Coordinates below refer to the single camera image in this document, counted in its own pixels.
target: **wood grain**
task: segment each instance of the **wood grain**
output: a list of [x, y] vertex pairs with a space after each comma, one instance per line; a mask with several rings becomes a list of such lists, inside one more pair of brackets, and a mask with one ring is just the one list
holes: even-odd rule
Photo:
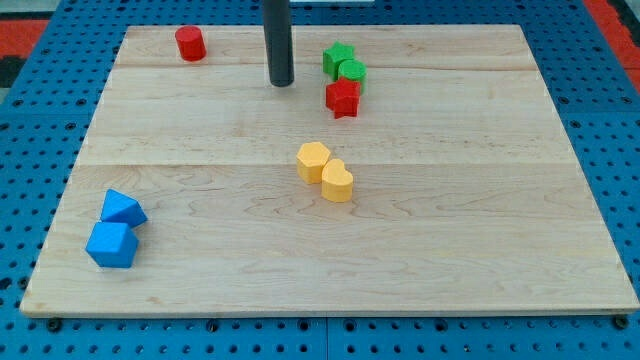
[[[489, 316], [640, 305], [516, 26], [299, 27], [267, 85], [260, 28], [130, 28], [21, 309], [34, 317]], [[321, 53], [369, 67], [357, 119], [324, 108]], [[322, 141], [354, 174], [296, 175]], [[127, 271], [84, 253], [104, 192], [150, 221]]]

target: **black cylinder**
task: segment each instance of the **black cylinder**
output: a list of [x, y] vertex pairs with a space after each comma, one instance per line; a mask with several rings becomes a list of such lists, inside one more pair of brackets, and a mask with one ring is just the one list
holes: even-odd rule
[[278, 87], [291, 85], [293, 82], [293, 45], [291, 43], [289, 0], [264, 0], [262, 22], [271, 84]]

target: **blue cube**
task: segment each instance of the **blue cube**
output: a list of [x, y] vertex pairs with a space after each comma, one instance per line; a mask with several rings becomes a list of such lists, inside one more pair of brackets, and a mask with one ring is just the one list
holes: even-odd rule
[[93, 227], [85, 250], [101, 267], [130, 268], [138, 238], [126, 223], [99, 222]]
[[113, 189], [107, 190], [100, 220], [127, 223], [134, 228], [147, 221], [147, 216], [137, 200]]

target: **red cylinder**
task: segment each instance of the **red cylinder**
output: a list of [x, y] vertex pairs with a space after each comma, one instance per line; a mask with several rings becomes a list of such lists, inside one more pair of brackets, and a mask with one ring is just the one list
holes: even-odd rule
[[176, 41], [180, 56], [186, 61], [198, 61], [207, 55], [202, 31], [193, 25], [183, 26], [176, 31]]

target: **yellow block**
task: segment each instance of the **yellow block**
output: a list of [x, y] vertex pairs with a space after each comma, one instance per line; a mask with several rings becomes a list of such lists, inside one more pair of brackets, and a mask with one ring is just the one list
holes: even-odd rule
[[322, 182], [322, 169], [329, 161], [331, 151], [321, 142], [302, 144], [298, 150], [298, 175], [307, 184]]
[[351, 200], [353, 175], [345, 170], [344, 161], [333, 159], [322, 170], [322, 197], [333, 202]]

